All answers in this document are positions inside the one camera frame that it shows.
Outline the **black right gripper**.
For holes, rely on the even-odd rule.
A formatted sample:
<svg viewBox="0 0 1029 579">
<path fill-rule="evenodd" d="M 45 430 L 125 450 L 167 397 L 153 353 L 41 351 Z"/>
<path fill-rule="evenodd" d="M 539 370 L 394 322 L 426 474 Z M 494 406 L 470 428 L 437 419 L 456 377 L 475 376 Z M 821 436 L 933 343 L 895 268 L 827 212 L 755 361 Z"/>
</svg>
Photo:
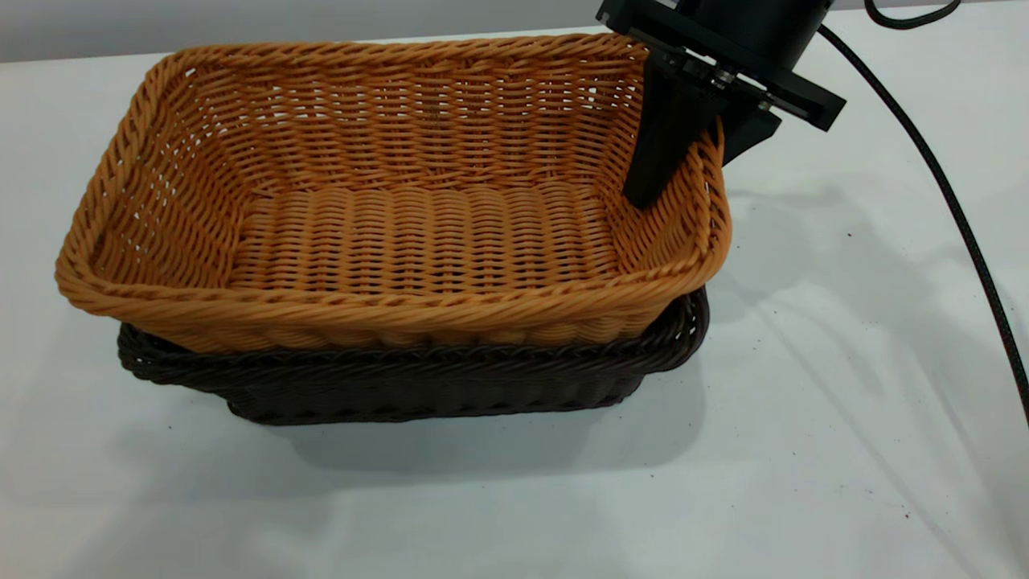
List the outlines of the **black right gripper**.
<svg viewBox="0 0 1029 579">
<path fill-rule="evenodd" d="M 596 20 L 650 49 L 622 195 L 639 210 L 718 117 L 723 166 L 771 139 L 781 109 L 827 131 L 846 104 L 797 73 L 831 1 L 603 1 Z M 748 97 L 756 101 L 738 101 Z"/>
</svg>

